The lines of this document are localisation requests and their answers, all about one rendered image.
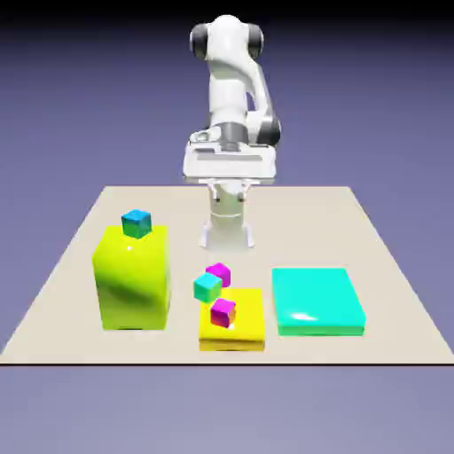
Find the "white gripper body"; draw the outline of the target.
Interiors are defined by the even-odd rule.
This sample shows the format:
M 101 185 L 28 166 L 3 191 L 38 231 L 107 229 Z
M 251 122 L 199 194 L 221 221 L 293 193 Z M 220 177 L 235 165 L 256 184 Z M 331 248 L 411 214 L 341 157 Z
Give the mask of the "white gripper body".
M 187 181 L 253 180 L 272 181 L 277 173 L 276 150 L 268 145 L 239 144 L 237 152 L 226 152 L 217 142 L 188 143 L 183 174 Z

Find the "small magenta cube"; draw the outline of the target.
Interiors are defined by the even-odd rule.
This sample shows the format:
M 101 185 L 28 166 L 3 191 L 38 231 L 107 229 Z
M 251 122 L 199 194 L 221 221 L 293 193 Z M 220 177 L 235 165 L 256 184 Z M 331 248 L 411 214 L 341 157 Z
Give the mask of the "small magenta cube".
M 210 309 L 211 324 L 229 328 L 235 320 L 236 306 L 235 301 L 217 299 Z
M 222 280 L 222 287 L 228 287 L 231 285 L 231 270 L 222 262 L 207 266 L 206 273 L 220 278 Z

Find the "small blue cube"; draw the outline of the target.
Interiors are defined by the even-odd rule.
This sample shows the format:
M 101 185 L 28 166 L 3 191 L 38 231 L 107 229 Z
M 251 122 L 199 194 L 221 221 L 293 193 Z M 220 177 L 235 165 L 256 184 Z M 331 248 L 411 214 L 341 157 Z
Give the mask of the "small blue cube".
M 124 235 L 141 239 L 153 229 L 151 214 L 141 209 L 132 209 L 121 216 L 121 226 Z

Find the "small teal cube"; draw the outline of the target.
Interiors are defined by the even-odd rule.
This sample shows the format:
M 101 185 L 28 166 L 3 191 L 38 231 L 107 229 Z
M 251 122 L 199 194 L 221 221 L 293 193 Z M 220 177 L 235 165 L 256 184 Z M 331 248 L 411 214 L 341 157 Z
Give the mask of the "small teal cube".
M 219 298 L 223 281 L 211 274 L 204 273 L 193 281 L 193 297 L 204 303 L 211 303 Z

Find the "large lime green box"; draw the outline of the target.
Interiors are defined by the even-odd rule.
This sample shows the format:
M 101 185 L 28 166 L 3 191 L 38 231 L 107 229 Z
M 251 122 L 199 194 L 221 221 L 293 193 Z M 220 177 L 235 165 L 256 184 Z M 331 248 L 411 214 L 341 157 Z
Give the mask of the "large lime green box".
M 168 228 L 141 239 L 106 227 L 92 256 L 99 312 L 106 330 L 165 329 L 171 299 Z

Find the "large yellow box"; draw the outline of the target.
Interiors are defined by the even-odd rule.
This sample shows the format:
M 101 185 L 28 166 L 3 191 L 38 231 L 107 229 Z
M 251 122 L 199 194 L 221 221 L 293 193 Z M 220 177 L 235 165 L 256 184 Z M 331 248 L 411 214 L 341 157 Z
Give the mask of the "large yellow box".
M 226 328 L 211 323 L 211 304 L 200 304 L 200 351 L 264 351 L 265 317 L 260 288 L 222 290 L 221 298 L 236 303 L 236 315 Z

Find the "large cyan box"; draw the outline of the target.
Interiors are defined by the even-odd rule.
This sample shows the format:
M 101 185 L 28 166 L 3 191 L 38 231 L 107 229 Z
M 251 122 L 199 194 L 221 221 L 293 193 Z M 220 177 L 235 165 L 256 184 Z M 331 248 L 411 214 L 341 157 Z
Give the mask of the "large cyan box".
M 272 296 L 281 336 L 361 336 L 366 316 L 343 268 L 274 268 Z

